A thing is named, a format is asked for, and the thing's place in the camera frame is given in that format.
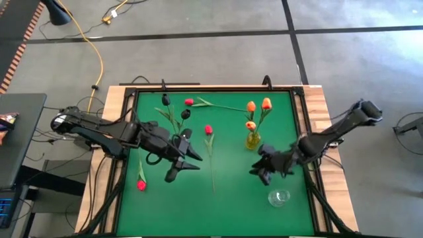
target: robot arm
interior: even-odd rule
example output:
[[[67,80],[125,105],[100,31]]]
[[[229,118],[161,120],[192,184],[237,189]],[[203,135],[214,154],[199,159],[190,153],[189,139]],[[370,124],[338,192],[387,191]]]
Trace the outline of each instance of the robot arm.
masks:
[[[370,101],[360,100],[346,111],[345,117],[321,133],[312,133],[299,138],[288,151],[276,151],[271,145],[261,145],[258,154],[261,160],[253,164],[250,174],[259,176],[264,185],[269,185],[271,174],[283,177],[292,174],[294,165],[308,164],[320,158],[328,145],[358,126],[374,126],[382,120],[382,111]]]
[[[187,155],[202,161],[190,145],[190,129],[185,129],[180,135],[174,135],[169,140],[169,131],[159,127],[157,122],[125,122],[125,115],[111,122],[81,112],[76,106],[70,106],[52,120],[50,127],[59,134],[78,134],[89,143],[100,145],[108,156],[116,159],[126,159],[127,148],[141,147],[159,157],[155,164],[161,159],[172,163],[165,177],[167,182],[174,181],[181,170],[200,169],[184,160]]]

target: glass vase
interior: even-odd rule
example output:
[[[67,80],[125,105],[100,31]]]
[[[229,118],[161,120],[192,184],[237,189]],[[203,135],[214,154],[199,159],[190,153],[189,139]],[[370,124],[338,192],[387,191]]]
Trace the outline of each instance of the glass vase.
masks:
[[[258,132],[250,132],[245,141],[245,147],[250,150],[256,149],[260,143],[260,139],[261,137]]]

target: black tulip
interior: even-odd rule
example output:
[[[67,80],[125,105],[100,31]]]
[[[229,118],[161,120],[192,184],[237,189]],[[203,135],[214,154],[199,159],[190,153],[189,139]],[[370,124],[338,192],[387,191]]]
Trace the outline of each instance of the black tulip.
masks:
[[[182,111],[182,113],[180,114],[180,117],[182,117],[182,119],[186,120],[191,116],[191,111],[189,109],[185,109]]]
[[[168,106],[171,104],[171,99],[166,93],[163,93],[163,96],[161,97],[161,103],[163,103],[163,105],[165,106]]]

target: green tabletop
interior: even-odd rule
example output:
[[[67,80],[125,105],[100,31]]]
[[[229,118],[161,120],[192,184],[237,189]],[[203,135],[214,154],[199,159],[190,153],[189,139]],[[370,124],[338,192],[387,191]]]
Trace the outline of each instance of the green tabletop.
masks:
[[[260,127],[262,142],[284,150],[297,139],[287,92],[169,95],[178,118],[180,112],[189,108],[184,105],[187,98],[202,97],[215,104],[245,108],[250,100],[259,107],[263,98],[269,97],[273,110]],[[140,94],[139,118],[142,121],[156,120],[160,126],[173,132],[171,123],[155,107],[166,109],[161,104],[161,93]],[[245,113],[216,107],[189,109],[191,117],[184,124],[193,130],[192,147],[204,160],[189,157],[186,160],[201,169],[181,171],[174,182],[167,183],[165,173],[171,164],[163,160],[155,166],[147,165],[147,152],[133,149],[118,218],[118,235],[312,235],[313,225],[301,168],[294,169],[294,176],[273,175],[271,185],[264,186],[258,177],[249,174],[251,165],[260,156],[245,147],[249,132],[245,128]],[[213,127],[215,134],[212,158],[209,158],[204,143],[206,124]],[[140,158],[147,180],[143,192],[136,186]],[[271,206],[268,201],[268,193],[274,189],[288,190],[291,194],[290,200],[281,208]]]

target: red tulip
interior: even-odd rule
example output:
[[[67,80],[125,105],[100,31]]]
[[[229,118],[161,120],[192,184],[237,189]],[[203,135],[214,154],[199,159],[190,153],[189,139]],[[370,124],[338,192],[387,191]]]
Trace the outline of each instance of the red tulip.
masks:
[[[210,125],[206,126],[206,135],[212,135],[213,134],[213,128]]]
[[[185,105],[191,106],[194,104],[194,99],[185,99]]]
[[[137,188],[140,191],[144,191],[146,186],[147,186],[147,184],[144,181],[142,181],[142,180],[140,180],[140,181],[137,182]]]

